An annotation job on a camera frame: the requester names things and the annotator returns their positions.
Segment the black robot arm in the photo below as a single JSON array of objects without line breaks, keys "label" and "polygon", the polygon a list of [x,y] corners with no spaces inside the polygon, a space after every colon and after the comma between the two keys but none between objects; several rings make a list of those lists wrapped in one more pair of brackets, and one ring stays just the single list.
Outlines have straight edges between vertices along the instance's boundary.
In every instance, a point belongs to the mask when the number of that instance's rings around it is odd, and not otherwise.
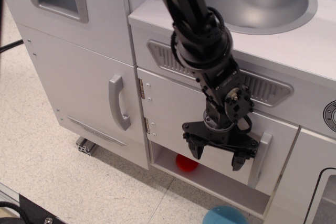
[{"label": "black robot arm", "polygon": [[184,123],[183,136],[196,159],[208,145],[232,152],[232,167],[238,171],[255,157],[258,142],[248,135],[249,129],[238,127],[241,119],[252,125],[248,114],[254,103],[233,58],[230,31],[220,13],[204,0],[163,2],[173,19],[172,53],[206,97],[203,121]]}]

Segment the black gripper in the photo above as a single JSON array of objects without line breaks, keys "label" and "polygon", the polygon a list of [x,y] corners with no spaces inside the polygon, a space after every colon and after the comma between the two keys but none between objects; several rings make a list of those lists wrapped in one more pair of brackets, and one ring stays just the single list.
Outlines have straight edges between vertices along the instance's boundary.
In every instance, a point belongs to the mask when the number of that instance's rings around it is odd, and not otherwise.
[{"label": "black gripper", "polygon": [[252,122],[246,119],[243,125],[246,126],[243,130],[237,124],[221,129],[213,122],[187,122],[182,124],[183,138],[188,142],[188,147],[196,159],[201,159],[206,146],[233,152],[232,169],[236,172],[243,167],[247,159],[256,156],[259,145],[257,140],[248,135]]}]

